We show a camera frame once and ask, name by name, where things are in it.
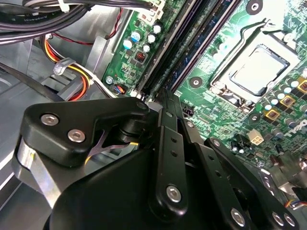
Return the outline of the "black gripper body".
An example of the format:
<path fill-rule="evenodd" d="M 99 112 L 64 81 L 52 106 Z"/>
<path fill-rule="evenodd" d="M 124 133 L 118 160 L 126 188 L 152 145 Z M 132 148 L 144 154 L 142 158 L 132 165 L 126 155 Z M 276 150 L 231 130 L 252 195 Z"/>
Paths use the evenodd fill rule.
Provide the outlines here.
<path fill-rule="evenodd" d="M 137 150 L 70 185 L 48 230 L 218 230 L 212 192 L 189 147 Z"/>

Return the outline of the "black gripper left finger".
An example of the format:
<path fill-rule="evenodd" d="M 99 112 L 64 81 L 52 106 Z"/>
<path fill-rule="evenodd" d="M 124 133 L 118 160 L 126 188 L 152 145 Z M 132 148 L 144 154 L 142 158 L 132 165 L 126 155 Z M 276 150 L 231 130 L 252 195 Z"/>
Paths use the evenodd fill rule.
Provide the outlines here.
<path fill-rule="evenodd" d="M 19 179 L 39 189 L 53 210 L 74 182 L 134 151 L 183 147 L 173 96 L 161 93 L 159 110 L 135 97 L 28 107 L 14 154 Z"/>

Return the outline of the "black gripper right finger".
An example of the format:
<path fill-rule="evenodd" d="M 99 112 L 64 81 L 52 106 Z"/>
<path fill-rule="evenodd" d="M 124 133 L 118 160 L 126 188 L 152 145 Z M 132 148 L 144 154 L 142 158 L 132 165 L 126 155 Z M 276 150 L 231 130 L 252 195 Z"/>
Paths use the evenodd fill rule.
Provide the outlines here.
<path fill-rule="evenodd" d="M 176 114 L 188 147 L 204 170 L 212 195 L 207 207 L 217 211 L 219 230 L 298 230 L 292 213 L 273 196 L 234 154 L 216 138 L 203 140 L 194 124 L 183 116 L 179 98 L 173 96 Z"/>

